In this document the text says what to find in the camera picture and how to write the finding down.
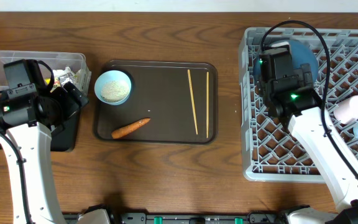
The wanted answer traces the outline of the dark blue bowl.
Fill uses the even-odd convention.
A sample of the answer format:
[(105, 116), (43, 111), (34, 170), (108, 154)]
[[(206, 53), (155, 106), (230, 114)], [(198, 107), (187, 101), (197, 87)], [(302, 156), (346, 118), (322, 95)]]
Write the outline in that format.
[(277, 41), (261, 51), (254, 60), (253, 76), (259, 88), (291, 90), (293, 70), (304, 63), (310, 64), (314, 83), (318, 75), (318, 62), (314, 53), (297, 40)]

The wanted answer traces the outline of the white napkin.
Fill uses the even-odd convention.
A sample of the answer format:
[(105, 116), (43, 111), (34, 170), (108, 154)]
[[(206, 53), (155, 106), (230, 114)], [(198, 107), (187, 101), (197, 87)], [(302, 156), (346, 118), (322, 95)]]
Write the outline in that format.
[(53, 70), (54, 75), (54, 84), (53, 90), (57, 87), (63, 87), (66, 83), (70, 82), (74, 85), (77, 85), (79, 82), (81, 70), (78, 70), (76, 73), (71, 70), (70, 67), (65, 67), (64, 70)]

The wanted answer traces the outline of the light blue rice bowl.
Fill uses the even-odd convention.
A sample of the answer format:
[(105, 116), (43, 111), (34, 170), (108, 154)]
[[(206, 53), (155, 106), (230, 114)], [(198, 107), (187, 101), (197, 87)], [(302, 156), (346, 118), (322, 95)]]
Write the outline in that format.
[(102, 73), (94, 85), (97, 98), (109, 105), (121, 105), (131, 93), (132, 82), (128, 74), (119, 70)]

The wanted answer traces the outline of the pink cup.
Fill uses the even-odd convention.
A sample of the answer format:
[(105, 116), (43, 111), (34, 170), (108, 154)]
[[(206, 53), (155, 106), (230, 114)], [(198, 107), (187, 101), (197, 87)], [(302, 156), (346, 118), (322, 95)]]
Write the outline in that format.
[(349, 124), (358, 119), (358, 95), (352, 96), (337, 105), (334, 117), (342, 124)]

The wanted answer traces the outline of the wooden chopstick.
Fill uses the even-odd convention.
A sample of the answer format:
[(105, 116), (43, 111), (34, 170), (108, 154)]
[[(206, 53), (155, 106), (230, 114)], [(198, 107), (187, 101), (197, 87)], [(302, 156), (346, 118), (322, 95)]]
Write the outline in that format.
[(206, 72), (206, 138), (209, 138), (209, 72)]
[(191, 72), (190, 69), (187, 70), (188, 73), (188, 83), (189, 83), (189, 89), (190, 89), (190, 97), (191, 97), (191, 107), (192, 107), (192, 113), (193, 113), (193, 121), (195, 125), (195, 133), (198, 135), (198, 124), (196, 119), (196, 110), (195, 110), (195, 101), (194, 101), (194, 94), (193, 94), (193, 85), (191, 80)]

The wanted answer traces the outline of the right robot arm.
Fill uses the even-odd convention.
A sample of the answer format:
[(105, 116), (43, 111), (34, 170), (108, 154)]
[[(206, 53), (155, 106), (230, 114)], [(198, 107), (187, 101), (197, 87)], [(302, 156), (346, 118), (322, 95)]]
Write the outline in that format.
[(285, 223), (358, 223), (358, 161), (337, 132), (313, 88), (310, 65), (293, 68), (287, 47), (259, 55), (259, 93), (269, 116), (278, 118), (306, 150), (334, 199), (337, 214), (309, 206), (287, 210)]

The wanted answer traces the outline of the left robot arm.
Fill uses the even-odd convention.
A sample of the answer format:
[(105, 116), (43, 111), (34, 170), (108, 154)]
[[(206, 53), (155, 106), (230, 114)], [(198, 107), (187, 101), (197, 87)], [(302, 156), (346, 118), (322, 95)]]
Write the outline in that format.
[(11, 185), (14, 223), (65, 223), (50, 158), (52, 133), (89, 100), (68, 82), (46, 83), (44, 62), (22, 59), (4, 65), (9, 85), (0, 97), (0, 145)]

